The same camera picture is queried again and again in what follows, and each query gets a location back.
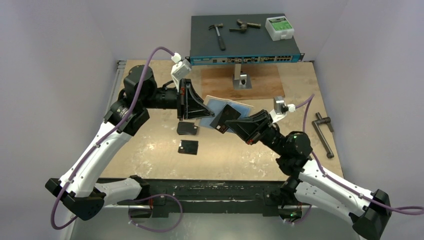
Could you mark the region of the single black VIP card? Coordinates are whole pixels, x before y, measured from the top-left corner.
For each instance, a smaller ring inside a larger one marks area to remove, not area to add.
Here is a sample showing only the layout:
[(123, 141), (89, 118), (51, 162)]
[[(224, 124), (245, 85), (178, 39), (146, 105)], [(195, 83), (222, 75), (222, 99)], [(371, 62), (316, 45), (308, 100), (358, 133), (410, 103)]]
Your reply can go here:
[(226, 104), (223, 109), (218, 113), (218, 115), (212, 120), (209, 126), (217, 130), (221, 134), (224, 134), (229, 129), (226, 124), (226, 121), (236, 120), (240, 116), (241, 113), (239, 111), (237, 111), (231, 105)]

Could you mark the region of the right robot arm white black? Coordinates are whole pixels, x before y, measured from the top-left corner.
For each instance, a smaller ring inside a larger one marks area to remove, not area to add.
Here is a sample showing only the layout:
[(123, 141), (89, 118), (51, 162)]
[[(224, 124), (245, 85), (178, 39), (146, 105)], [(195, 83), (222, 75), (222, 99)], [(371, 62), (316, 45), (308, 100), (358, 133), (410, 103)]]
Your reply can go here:
[(226, 120), (228, 126), (246, 144), (261, 142), (278, 158), (279, 169), (288, 176), (280, 196), (288, 204), (296, 200), (321, 208), (351, 224), (365, 240), (379, 240), (392, 212), (389, 195), (381, 190), (360, 187), (322, 167), (308, 135), (303, 131), (280, 133), (266, 110), (240, 119)]

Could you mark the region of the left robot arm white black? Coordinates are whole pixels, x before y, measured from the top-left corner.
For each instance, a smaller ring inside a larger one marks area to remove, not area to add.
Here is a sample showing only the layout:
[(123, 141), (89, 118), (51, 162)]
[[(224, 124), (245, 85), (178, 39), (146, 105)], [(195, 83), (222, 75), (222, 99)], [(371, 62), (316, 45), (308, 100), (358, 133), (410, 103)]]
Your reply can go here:
[(149, 109), (176, 110), (179, 120), (214, 116), (195, 92), (191, 80), (180, 73), (176, 78), (175, 87), (169, 82), (158, 86), (149, 66), (132, 67), (91, 145), (63, 176), (47, 181), (46, 189), (77, 218), (90, 220), (103, 207), (121, 201), (138, 205), (148, 201), (150, 186), (139, 176), (109, 183), (98, 180), (116, 153), (148, 121)]

